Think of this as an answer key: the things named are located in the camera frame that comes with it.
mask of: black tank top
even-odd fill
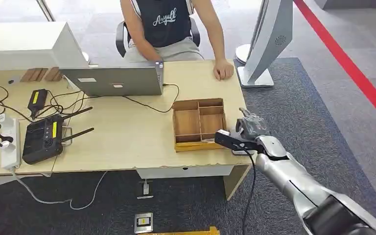
[[[153,47],[165,47],[191,36],[186,0],[136,0],[145,39]]]

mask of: white cable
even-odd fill
[[[100,180],[98,181],[97,186],[94,189],[93,199],[91,200],[91,202],[89,204],[87,204],[86,206],[84,206],[84,207],[75,208],[75,207],[72,206],[72,199],[68,199],[68,200],[65,200],[65,201],[57,201],[57,202],[46,202],[46,201],[38,199],[35,196],[35,194],[32,192],[32,190],[28,187],[28,185],[26,185],[22,180],[20,180],[20,178],[18,178],[18,176],[15,174],[14,169],[11,169],[11,174],[14,176],[15,180],[18,181],[22,186],[24,186],[26,188],[26,190],[28,190],[28,192],[35,199],[35,201],[37,201],[39,203],[43,203],[43,204],[61,204],[61,203],[70,202],[70,208],[72,210],[82,210],[82,209],[85,209],[85,208],[89,207],[93,203],[94,199],[96,198],[96,193],[97,193],[98,186],[100,185],[100,182],[104,178],[104,176],[106,175],[106,173],[107,173],[107,171],[104,172],[104,174],[101,176]]]

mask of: man's hand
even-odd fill
[[[214,65],[214,76],[217,80],[229,79],[234,73],[234,66],[227,60],[216,60]]]

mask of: white power strip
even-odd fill
[[[21,164],[21,135],[20,123],[16,118],[11,118],[7,114],[0,115],[1,135],[10,136],[14,141],[2,142],[0,166],[6,170],[19,167]]]

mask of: robotic arm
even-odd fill
[[[376,219],[344,194],[320,185],[271,136],[265,121],[245,109],[235,132],[219,130],[215,142],[233,153],[256,151],[256,168],[295,206],[309,235],[376,235]]]

